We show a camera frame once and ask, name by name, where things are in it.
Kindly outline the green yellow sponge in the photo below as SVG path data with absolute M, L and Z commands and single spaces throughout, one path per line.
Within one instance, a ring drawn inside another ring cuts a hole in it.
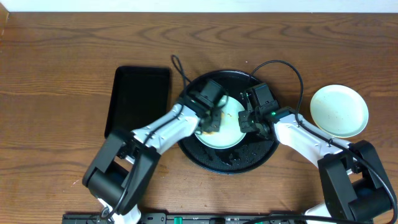
M 223 117 L 222 111 L 215 111 L 205 118 L 201 124 L 201 131 L 204 133 L 217 133 L 220 131 L 221 120 Z

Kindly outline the mint plate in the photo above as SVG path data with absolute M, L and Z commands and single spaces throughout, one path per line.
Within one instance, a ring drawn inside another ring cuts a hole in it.
M 368 106 L 355 90 L 344 85 L 319 89 L 310 102 L 315 124 L 338 138 L 350 138 L 362 132 L 369 121 Z
M 221 124 L 218 132 L 203 132 L 195 134 L 204 145 L 214 149 L 227 149 L 237 145 L 245 137 L 239 127 L 238 113 L 244 111 L 244 106 L 236 99 L 224 95 L 218 106 L 221 109 Z

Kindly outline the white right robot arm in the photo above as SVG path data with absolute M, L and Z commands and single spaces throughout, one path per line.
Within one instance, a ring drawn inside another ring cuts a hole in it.
M 256 133 L 291 147 L 313 163 L 320 175 L 323 203 L 290 219 L 304 223 L 372 223 L 392 211 L 396 194 L 374 146 L 334 138 L 306 121 L 292 108 L 258 106 L 239 113 L 244 133 Z

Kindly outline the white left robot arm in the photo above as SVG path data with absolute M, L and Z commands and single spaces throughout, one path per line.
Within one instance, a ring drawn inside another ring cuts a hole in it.
M 114 130 L 83 176 L 83 185 L 103 205 L 98 220 L 138 223 L 141 200 L 161 155 L 208 126 L 228 102 L 225 94 L 183 96 L 158 120 L 132 131 Z

